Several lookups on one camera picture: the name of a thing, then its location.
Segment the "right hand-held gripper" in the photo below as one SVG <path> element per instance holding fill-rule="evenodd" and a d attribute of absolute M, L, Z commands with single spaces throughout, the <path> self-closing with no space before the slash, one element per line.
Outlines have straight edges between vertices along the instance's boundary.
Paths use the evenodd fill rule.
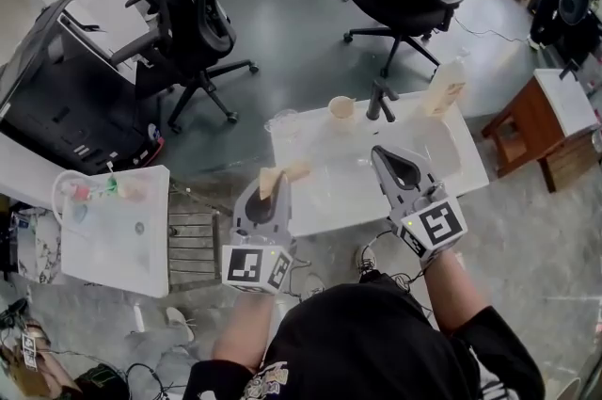
<path fill-rule="evenodd" d="M 426 157 L 396 146 L 374 146 L 371 158 L 390 205 L 391 230 L 419 259 L 434 259 L 467 232 L 457 198 L 444 184 L 436 184 Z"/>

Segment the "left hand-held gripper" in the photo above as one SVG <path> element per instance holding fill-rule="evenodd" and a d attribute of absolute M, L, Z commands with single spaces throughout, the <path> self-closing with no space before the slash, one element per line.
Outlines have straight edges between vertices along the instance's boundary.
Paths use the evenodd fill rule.
<path fill-rule="evenodd" d="M 260 182 L 252 181 L 235 202 L 235 228 L 221 253 L 222 283 L 243 293 L 277 295 L 293 267 L 293 257 L 275 241 L 290 241 L 292 215 L 287 178 L 277 178 L 266 199 L 261 198 Z"/>

